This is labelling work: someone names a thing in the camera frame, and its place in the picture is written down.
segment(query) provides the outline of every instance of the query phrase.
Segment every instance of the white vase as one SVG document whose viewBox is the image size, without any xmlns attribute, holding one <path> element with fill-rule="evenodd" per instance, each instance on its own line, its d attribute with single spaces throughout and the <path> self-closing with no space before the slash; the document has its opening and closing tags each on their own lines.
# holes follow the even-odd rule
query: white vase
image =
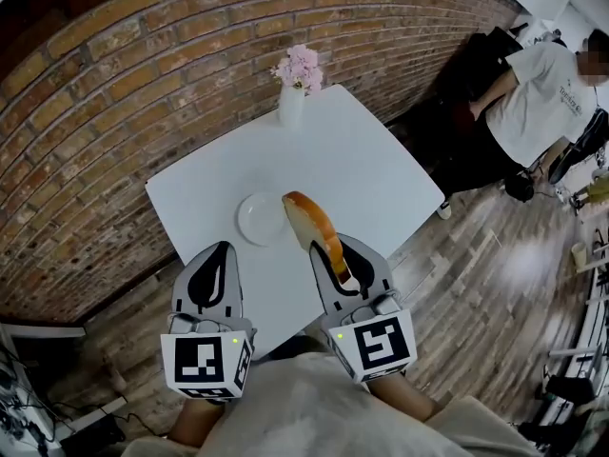
<svg viewBox="0 0 609 457">
<path fill-rule="evenodd" d="M 286 129 L 296 129 L 301 121 L 304 104 L 304 89 L 283 85 L 279 95 L 279 122 Z"/>
</svg>

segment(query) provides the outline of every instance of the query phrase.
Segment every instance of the shoe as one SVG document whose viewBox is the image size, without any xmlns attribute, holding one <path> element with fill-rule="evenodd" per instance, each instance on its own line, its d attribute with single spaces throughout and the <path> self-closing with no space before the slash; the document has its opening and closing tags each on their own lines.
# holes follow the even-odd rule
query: shoe
<svg viewBox="0 0 609 457">
<path fill-rule="evenodd" d="M 442 218 L 443 220 L 448 220 L 450 218 L 450 215 L 453 214 L 452 210 L 450 209 L 450 203 L 442 203 L 440 207 L 436 210 L 436 213 L 438 213 L 440 218 Z"/>
</svg>

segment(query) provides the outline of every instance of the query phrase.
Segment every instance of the pink flower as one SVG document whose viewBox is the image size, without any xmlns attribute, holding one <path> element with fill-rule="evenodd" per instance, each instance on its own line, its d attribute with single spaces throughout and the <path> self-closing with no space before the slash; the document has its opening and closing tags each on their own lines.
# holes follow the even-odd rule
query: pink flower
<svg viewBox="0 0 609 457">
<path fill-rule="evenodd" d="M 317 51 L 298 44 L 287 50 L 287 56 L 271 69 L 273 76 L 287 87 L 303 88 L 307 93 L 322 89 L 324 74 L 319 69 Z"/>
</svg>

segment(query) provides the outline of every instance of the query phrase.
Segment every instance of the bread slice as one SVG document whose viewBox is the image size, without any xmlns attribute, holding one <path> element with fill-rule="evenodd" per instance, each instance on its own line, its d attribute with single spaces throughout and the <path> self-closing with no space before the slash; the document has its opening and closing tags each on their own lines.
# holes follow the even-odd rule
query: bread slice
<svg viewBox="0 0 609 457">
<path fill-rule="evenodd" d="M 309 252 L 313 241 L 325 250 L 332 270 L 344 284 L 351 274 L 343 258 L 343 245 L 325 212 L 308 196 L 292 191 L 282 198 L 285 213 L 301 247 Z"/>
</svg>

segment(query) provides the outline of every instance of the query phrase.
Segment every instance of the black bag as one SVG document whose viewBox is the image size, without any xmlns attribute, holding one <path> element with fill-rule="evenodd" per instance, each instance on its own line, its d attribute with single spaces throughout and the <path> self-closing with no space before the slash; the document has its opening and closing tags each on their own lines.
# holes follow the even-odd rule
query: black bag
<svg viewBox="0 0 609 457">
<path fill-rule="evenodd" d="M 526 203 L 535 194 L 534 184 L 530 174 L 527 171 L 522 171 L 514 176 L 505 178 L 505 192 L 512 198 Z"/>
<path fill-rule="evenodd" d="M 597 150 L 604 148 L 608 139 L 609 114 L 604 109 L 597 108 L 578 142 L 570 145 L 550 166 L 550 185 L 556 185 L 575 164 L 585 161 Z"/>
</svg>

